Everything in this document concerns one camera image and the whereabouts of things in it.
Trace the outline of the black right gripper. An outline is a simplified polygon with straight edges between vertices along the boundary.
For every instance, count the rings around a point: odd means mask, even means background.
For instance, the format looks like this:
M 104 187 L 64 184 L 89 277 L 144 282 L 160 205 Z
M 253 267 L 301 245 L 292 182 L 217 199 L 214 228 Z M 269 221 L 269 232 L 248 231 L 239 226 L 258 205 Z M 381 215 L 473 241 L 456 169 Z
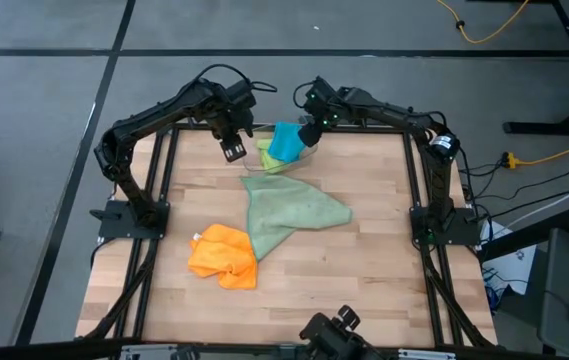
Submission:
M 306 147 L 315 146 L 324 131 L 333 128 L 340 119 L 339 107 L 343 103 L 344 89 L 334 89 L 324 78 L 317 76 L 313 81 L 302 84 L 309 86 L 301 108 L 310 116 L 310 120 L 298 131 Z

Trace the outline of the clear plastic bin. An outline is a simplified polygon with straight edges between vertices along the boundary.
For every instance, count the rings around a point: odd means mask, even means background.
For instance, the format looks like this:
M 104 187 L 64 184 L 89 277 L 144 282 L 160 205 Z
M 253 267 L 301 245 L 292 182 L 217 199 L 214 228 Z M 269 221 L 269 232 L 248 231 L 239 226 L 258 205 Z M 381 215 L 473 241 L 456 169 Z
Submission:
M 247 155 L 243 158 L 242 162 L 243 162 L 245 169 L 252 176 L 273 175 L 273 174 L 268 174 L 262 170 L 262 166 L 260 163 L 259 151 L 256 148 L 256 142 L 259 139 L 267 139 L 267 138 L 272 139 L 273 138 L 273 132 L 275 130 L 275 124 L 267 124 L 267 125 L 261 125 L 261 126 L 256 127 L 253 131 L 252 137 L 244 135 Z M 306 149 L 300 154 L 300 159 L 298 161 L 288 163 L 289 167 L 286 170 L 279 172 L 279 173 L 276 173 L 276 174 L 281 174 L 281 173 L 284 173 L 286 171 L 292 171 L 294 169 L 301 168 L 301 167 L 309 165 L 311 162 L 312 156 L 317 152 L 317 150 L 318 150 L 317 145 L 315 145 L 311 148 L 306 147 Z

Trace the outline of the teal blue microfiber towel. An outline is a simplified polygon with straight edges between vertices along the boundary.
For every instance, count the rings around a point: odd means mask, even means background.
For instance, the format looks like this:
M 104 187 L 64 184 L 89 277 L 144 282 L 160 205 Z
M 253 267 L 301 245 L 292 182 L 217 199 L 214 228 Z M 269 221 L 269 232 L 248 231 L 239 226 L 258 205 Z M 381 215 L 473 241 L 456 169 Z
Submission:
M 299 137 L 300 124 L 277 122 L 268 154 L 279 161 L 291 163 L 300 159 L 306 145 Z

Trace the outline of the lime green microfiber towel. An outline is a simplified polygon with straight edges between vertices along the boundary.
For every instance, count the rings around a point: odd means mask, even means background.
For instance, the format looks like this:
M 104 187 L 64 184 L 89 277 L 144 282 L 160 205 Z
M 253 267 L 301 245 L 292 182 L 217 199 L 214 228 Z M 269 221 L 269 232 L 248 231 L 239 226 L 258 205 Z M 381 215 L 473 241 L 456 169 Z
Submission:
M 286 170 L 289 164 L 272 157 L 268 150 L 270 148 L 272 139 L 259 139 L 256 142 L 256 148 L 259 151 L 260 163 L 262 170 L 268 174 L 276 174 Z

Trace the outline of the sage green microfiber towel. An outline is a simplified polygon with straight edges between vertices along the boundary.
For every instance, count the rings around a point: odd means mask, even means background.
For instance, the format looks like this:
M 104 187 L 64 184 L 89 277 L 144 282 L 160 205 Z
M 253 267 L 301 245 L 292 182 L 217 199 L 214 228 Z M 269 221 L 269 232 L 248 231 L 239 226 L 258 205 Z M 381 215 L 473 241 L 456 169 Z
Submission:
M 306 182 L 283 175 L 243 177 L 241 182 L 248 195 L 246 230 L 258 261 L 299 229 L 352 221 L 347 205 Z

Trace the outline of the orange microfiber towel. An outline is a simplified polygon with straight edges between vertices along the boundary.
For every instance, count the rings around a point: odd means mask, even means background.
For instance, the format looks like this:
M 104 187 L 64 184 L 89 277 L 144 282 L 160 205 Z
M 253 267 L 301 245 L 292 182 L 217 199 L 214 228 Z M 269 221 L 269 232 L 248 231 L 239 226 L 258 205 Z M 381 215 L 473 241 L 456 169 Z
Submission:
M 256 288 L 258 262 L 246 232 L 213 224 L 194 234 L 189 245 L 188 269 L 197 276 L 216 276 L 224 289 Z

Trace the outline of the black table beam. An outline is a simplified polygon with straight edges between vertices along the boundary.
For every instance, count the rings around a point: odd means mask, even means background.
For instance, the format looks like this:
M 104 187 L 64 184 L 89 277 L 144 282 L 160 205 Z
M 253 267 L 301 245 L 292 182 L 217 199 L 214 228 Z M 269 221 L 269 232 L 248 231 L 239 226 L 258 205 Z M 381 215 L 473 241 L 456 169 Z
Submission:
M 569 231 L 569 210 L 496 238 L 483 245 L 477 257 L 481 262 L 493 260 L 547 241 L 552 229 Z

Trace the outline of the white paper sheet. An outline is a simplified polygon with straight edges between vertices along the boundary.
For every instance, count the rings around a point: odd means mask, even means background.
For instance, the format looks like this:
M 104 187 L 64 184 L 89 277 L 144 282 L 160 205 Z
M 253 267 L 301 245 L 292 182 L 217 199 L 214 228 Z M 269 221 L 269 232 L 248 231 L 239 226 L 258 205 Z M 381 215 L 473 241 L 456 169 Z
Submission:
M 532 270 L 536 245 L 517 250 L 514 253 L 482 261 L 485 284 L 501 295 L 507 288 L 524 295 Z

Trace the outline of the black overhead rig beam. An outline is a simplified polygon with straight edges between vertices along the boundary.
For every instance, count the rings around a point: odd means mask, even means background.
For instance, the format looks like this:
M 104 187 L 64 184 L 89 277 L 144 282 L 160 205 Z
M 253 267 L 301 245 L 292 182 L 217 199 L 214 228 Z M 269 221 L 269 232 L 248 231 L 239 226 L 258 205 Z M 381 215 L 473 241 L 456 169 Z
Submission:
M 273 360 L 310 360 L 307 345 L 205 345 L 137 342 L 132 338 L 88 339 L 0 347 L 0 360 L 96 360 L 115 358 L 142 360 L 146 355 L 163 355 L 167 360 L 202 360 L 204 355 L 230 354 L 270 356 Z M 398 350 L 377 349 L 386 360 L 398 360 Z M 457 360 L 569 360 L 566 356 L 445 345 L 433 349 L 456 355 Z

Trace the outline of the black aluminium table frame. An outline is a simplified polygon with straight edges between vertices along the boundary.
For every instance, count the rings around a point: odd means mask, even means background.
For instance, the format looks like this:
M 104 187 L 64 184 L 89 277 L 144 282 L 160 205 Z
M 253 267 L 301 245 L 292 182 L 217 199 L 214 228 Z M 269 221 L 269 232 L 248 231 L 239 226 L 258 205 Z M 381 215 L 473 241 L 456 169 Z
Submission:
M 188 269 L 192 237 L 214 224 L 242 229 L 245 161 L 227 163 L 204 130 L 182 130 L 135 149 L 133 174 L 174 164 L 154 193 L 170 205 L 159 241 L 142 336 L 147 341 L 271 345 L 293 343 L 316 313 L 348 305 L 359 333 L 378 347 L 432 347 L 426 283 L 413 247 L 409 208 L 417 200 L 399 134 L 332 132 L 296 168 L 305 181 L 352 209 L 344 226 L 299 230 L 259 264 L 253 290 L 226 290 Z

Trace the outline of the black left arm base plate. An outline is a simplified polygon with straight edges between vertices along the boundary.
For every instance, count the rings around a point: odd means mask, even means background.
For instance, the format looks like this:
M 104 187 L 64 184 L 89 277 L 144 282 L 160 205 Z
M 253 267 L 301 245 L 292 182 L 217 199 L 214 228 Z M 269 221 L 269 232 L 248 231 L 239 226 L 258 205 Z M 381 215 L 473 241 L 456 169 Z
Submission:
M 129 201 L 110 200 L 104 210 L 93 209 L 89 213 L 101 222 L 99 236 L 103 238 L 161 239 L 166 233 L 170 204 L 154 203 L 156 222 L 142 225 L 134 216 Z

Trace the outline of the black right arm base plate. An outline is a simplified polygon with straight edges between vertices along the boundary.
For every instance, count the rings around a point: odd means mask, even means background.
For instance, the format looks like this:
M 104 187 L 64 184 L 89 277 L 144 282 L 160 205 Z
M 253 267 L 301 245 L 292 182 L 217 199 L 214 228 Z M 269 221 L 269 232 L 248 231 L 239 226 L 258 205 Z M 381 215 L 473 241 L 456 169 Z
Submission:
M 476 245 L 479 241 L 477 216 L 470 208 L 452 208 L 444 217 L 430 207 L 409 211 L 412 238 L 427 245 Z

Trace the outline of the silver metal bracket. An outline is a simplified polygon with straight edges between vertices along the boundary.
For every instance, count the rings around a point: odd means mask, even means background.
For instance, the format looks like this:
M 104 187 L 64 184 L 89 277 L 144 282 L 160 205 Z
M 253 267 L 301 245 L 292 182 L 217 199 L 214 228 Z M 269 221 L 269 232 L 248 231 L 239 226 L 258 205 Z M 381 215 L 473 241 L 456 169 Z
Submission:
M 454 353 L 433 350 L 399 349 L 398 360 L 457 360 Z

